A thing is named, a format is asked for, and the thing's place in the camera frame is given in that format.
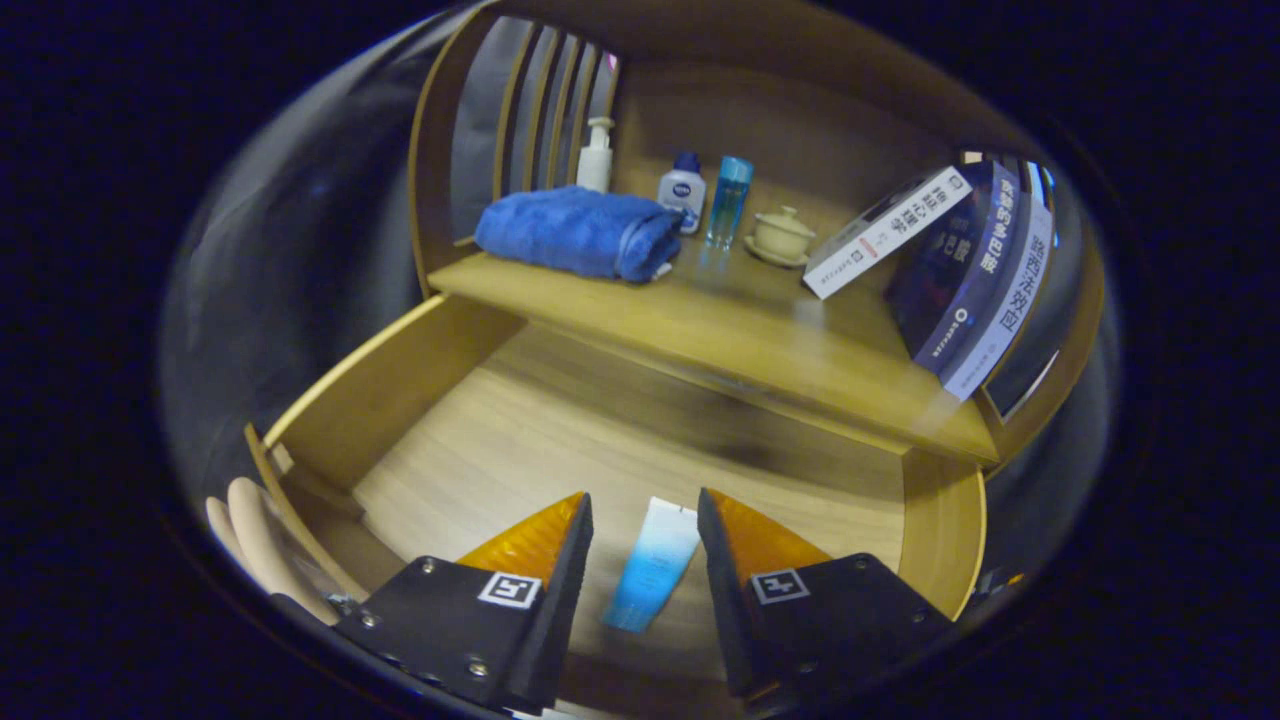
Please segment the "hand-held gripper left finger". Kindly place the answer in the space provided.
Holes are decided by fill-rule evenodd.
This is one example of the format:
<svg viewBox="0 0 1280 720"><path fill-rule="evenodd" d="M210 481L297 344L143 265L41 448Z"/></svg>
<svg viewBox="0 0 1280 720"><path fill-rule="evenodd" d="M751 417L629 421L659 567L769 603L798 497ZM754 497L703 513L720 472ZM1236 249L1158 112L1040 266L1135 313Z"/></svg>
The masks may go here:
<svg viewBox="0 0 1280 720"><path fill-rule="evenodd" d="M454 561L424 555L335 625L416 682L495 712L556 703L593 541L577 492Z"/></svg>

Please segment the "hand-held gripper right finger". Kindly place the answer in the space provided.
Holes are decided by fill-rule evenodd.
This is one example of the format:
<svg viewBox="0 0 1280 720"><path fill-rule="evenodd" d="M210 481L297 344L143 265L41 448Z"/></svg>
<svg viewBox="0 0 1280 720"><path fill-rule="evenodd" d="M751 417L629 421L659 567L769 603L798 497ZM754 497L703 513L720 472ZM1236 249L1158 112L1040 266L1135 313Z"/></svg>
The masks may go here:
<svg viewBox="0 0 1280 720"><path fill-rule="evenodd" d="M888 679L951 621L877 556L835 557L703 488L698 530L730 693L814 701Z"/></svg>

